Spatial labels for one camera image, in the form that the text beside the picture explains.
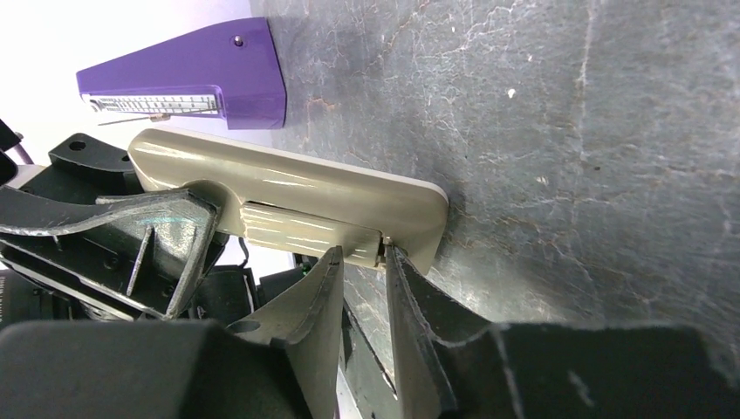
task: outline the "black mechanical part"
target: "black mechanical part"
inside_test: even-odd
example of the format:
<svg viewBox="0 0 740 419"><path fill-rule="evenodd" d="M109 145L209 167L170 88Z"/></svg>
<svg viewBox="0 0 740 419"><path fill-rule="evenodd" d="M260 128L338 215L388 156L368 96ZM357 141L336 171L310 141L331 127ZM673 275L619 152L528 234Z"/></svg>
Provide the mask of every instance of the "black mechanical part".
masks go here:
<svg viewBox="0 0 740 419"><path fill-rule="evenodd" d="M0 151L8 151L20 143L20 137L0 120Z"/></svg>
<svg viewBox="0 0 740 419"><path fill-rule="evenodd" d="M14 271L0 271L0 330L22 321L71 317L70 301L46 292Z"/></svg>
<svg viewBox="0 0 740 419"><path fill-rule="evenodd" d="M247 284L252 270L242 266L215 266L195 291L191 319L212 319L228 326L252 313Z"/></svg>
<svg viewBox="0 0 740 419"><path fill-rule="evenodd" d="M342 249L333 247L297 284L228 327L284 354L314 418L336 410L343 277Z"/></svg>
<svg viewBox="0 0 740 419"><path fill-rule="evenodd" d="M18 173L18 166L5 152L20 142L16 133L0 120L0 185L10 182Z"/></svg>
<svg viewBox="0 0 740 419"><path fill-rule="evenodd" d="M17 174L18 166L16 163L0 150L0 185L10 182Z"/></svg>
<svg viewBox="0 0 740 419"><path fill-rule="evenodd" d="M232 324L236 336L201 321L6 329L0 415L331 418L342 268L341 249L330 249L288 292Z"/></svg>
<svg viewBox="0 0 740 419"><path fill-rule="evenodd" d="M319 261L319 258L293 253L293 260L295 261L296 266L305 266L308 268L307 271L310 271L311 268Z"/></svg>
<svg viewBox="0 0 740 419"><path fill-rule="evenodd" d="M738 377L666 325L495 324L387 248L396 386L405 418L738 417Z"/></svg>
<svg viewBox="0 0 740 419"><path fill-rule="evenodd" d="M117 318L174 319L223 252L220 208L186 189L133 195L124 157L75 134L21 190L0 188L2 260Z"/></svg>
<svg viewBox="0 0 740 419"><path fill-rule="evenodd" d="M255 304L258 307L264 306L285 292L285 290L295 285L304 275L303 267L299 266L288 271L261 277L259 279L259 285L256 288L257 298Z"/></svg>

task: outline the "screw hole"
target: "screw hole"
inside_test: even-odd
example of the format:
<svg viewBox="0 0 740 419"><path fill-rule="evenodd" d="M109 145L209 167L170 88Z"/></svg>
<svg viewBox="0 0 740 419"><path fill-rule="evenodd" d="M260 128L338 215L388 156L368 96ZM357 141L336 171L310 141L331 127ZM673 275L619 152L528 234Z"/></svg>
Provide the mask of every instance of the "screw hole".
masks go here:
<svg viewBox="0 0 740 419"><path fill-rule="evenodd" d="M85 144L85 142L84 142L84 141L72 141L72 142L70 143L70 149L71 149L72 151L80 151L80 150L84 150L84 149L85 149L85 147L87 147L87 144Z"/></svg>
<svg viewBox="0 0 740 419"><path fill-rule="evenodd" d="M261 325L259 324L258 321L242 320L236 323L232 323L231 326L228 327L228 329L233 333L246 333L246 332L254 332L260 326Z"/></svg>
<svg viewBox="0 0 740 419"><path fill-rule="evenodd" d="M167 287L166 290L162 291L162 296L164 296L164 297L170 297L170 296L172 296L172 293L173 292L175 292L175 286L174 285L170 285L170 286Z"/></svg>
<svg viewBox="0 0 740 419"><path fill-rule="evenodd" d="M115 271L118 269L118 266L120 264L120 261L117 257L111 256L103 263L103 266L105 266L106 269L109 271Z"/></svg>

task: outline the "marbled surface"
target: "marbled surface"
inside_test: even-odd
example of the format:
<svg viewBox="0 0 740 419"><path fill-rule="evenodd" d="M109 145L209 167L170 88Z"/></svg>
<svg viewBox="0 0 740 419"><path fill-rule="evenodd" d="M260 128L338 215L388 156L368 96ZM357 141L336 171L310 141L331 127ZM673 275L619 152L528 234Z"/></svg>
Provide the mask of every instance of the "marbled surface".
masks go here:
<svg viewBox="0 0 740 419"><path fill-rule="evenodd" d="M448 193L443 290L495 321L698 325L740 365L740 3L252 10L288 89L277 147ZM348 267L346 297L392 371L383 275Z"/></svg>

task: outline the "beige plastic part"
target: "beige plastic part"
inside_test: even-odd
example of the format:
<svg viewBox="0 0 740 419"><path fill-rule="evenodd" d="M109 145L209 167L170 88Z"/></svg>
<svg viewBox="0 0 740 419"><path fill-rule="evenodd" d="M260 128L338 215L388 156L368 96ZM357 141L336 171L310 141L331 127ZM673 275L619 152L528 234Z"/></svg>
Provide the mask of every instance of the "beige plastic part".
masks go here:
<svg viewBox="0 0 740 419"><path fill-rule="evenodd" d="M378 265L380 232L357 225L301 214L289 209L246 203L242 220L250 242L301 255L323 255L339 244L348 262Z"/></svg>
<svg viewBox="0 0 740 419"><path fill-rule="evenodd" d="M447 196L433 183L213 135L150 128L128 154L144 190L189 186L216 195L220 231L272 249L319 257L341 245L347 263L379 268L383 240L426 274L447 222ZM271 213L263 230L255 210Z"/></svg>

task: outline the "purple plastic object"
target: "purple plastic object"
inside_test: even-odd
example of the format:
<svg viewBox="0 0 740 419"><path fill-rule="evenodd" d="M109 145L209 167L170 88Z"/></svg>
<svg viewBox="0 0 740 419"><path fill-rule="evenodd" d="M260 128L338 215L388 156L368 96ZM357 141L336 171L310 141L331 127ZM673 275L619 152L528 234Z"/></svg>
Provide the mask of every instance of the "purple plastic object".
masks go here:
<svg viewBox="0 0 740 419"><path fill-rule="evenodd" d="M277 129L285 121L285 85L263 17L214 24L86 68L77 83L80 95L92 97L214 94L216 114L183 116L221 117L229 129Z"/></svg>

